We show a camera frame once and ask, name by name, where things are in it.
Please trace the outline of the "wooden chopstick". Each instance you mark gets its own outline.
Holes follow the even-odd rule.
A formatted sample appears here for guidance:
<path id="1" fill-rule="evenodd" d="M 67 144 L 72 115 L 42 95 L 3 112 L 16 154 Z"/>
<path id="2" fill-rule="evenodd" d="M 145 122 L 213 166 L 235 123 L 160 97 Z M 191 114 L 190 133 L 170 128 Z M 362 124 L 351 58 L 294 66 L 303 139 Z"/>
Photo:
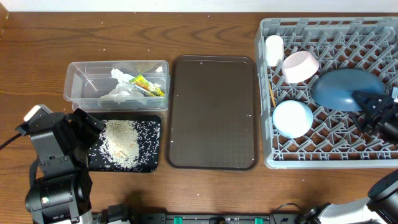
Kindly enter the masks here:
<path id="1" fill-rule="evenodd" d="M 274 92 L 272 91 L 272 85 L 271 82 L 268 82 L 269 84 L 269 93 L 270 93 L 270 97 L 271 97 L 271 103 L 273 105 L 274 108 L 276 108 L 276 102 L 275 102 L 275 98 L 274 98 Z"/>

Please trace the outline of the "large blue plate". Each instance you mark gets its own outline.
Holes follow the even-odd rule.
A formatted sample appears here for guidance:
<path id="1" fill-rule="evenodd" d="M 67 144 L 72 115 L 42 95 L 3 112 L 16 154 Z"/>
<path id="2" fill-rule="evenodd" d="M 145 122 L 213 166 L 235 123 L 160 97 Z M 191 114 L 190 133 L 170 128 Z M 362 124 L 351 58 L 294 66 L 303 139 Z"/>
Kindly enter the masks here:
<path id="1" fill-rule="evenodd" d="M 340 111 L 360 111 L 361 107 L 353 97 L 354 91 L 385 93 L 384 84 L 377 76 L 365 70 L 340 69 L 327 72 L 316 81 L 312 98 L 316 104 Z"/>

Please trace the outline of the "light blue bowl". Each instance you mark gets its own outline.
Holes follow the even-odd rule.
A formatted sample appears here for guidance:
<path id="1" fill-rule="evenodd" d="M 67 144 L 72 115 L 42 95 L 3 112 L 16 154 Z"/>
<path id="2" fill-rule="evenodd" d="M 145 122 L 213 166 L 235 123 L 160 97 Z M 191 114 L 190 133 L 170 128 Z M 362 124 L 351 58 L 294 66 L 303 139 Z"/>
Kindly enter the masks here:
<path id="1" fill-rule="evenodd" d="M 278 104 L 272 114 L 278 133 L 288 139 L 305 135 L 313 123 L 313 113 L 305 103 L 287 100 Z"/>

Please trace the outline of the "white napkin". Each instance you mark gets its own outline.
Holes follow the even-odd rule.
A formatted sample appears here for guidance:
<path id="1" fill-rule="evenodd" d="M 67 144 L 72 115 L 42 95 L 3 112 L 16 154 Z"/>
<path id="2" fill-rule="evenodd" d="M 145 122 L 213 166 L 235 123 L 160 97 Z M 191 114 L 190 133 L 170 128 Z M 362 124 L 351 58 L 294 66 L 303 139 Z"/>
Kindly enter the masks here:
<path id="1" fill-rule="evenodd" d="M 99 98 L 99 106 L 102 106 L 105 101 L 113 101 L 121 104 L 127 100 L 137 100 L 143 105 L 147 104 L 145 95 L 138 90 L 135 84 L 129 82 L 134 78 L 134 76 L 123 73 L 117 68 L 113 68 L 111 71 L 111 77 L 113 79 L 117 79 L 118 84 L 116 85 L 115 89 L 113 89 L 107 95 L 103 95 Z"/>

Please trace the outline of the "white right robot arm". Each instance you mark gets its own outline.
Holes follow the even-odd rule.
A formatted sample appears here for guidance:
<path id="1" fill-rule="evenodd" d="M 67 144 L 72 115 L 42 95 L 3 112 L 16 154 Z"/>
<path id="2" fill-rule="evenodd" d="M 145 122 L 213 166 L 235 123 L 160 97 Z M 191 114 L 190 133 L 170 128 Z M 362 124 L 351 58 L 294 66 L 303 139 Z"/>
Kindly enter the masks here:
<path id="1" fill-rule="evenodd" d="M 379 133 L 386 141 L 397 142 L 397 88 L 389 95 L 354 91 L 353 98 L 365 117 L 349 114 L 362 133 Z M 366 198 L 344 204 L 326 203 L 299 215 L 295 223 L 391 223 L 397 224 L 397 171 L 376 182 Z"/>

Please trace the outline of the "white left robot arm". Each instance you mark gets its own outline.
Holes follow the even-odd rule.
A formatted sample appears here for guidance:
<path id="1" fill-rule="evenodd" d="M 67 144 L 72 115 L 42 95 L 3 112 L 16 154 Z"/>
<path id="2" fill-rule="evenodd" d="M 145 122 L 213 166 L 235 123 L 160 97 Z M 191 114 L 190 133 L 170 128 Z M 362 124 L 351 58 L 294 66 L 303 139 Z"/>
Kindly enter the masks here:
<path id="1" fill-rule="evenodd" d="M 25 115 L 17 131 L 30 137 L 37 153 L 25 198 L 34 223 L 91 221 L 88 150 L 104 128 L 81 109 L 65 114 L 35 105 Z"/>

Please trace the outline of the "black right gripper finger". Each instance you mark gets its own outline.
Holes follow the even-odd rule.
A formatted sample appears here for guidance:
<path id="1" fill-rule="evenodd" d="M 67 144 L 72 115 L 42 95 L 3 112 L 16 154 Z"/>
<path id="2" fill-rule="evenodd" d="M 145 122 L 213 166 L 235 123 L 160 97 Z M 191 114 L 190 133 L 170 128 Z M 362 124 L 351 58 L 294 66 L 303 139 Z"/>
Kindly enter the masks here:
<path id="1" fill-rule="evenodd" d="M 394 100 L 389 95 L 355 90 L 352 96 L 368 118 L 385 116 L 394 111 Z"/>
<path id="2" fill-rule="evenodd" d="M 362 133 L 375 134 L 379 132 L 382 128 L 380 124 L 381 112 L 370 112 L 362 111 L 361 116 L 357 116 L 355 112 L 350 112 L 349 117 L 353 120 L 353 123 Z"/>

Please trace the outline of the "white cup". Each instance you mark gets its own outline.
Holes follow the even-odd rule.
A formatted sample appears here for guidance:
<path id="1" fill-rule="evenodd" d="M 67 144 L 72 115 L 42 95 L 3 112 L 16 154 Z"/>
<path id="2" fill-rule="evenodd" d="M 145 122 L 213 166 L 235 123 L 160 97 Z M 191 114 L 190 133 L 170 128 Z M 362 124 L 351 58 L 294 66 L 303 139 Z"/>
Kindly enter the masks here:
<path id="1" fill-rule="evenodd" d="M 284 60 L 284 40 L 278 35 L 271 35 L 265 40 L 265 60 L 268 66 L 276 67 Z"/>

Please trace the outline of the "yellow green snack wrapper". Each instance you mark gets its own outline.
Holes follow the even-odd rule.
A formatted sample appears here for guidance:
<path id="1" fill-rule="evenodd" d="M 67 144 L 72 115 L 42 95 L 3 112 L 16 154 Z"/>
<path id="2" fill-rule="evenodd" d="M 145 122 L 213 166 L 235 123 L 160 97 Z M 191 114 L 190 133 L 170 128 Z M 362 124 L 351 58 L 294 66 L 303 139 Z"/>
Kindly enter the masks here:
<path id="1" fill-rule="evenodd" d="M 142 74 L 129 80 L 129 83 L 137 86 L 138 89 L 142 90 L 148 96 L 164 96 L 164 92 L 160 89 L 160 85 L 150 82 Z"/>

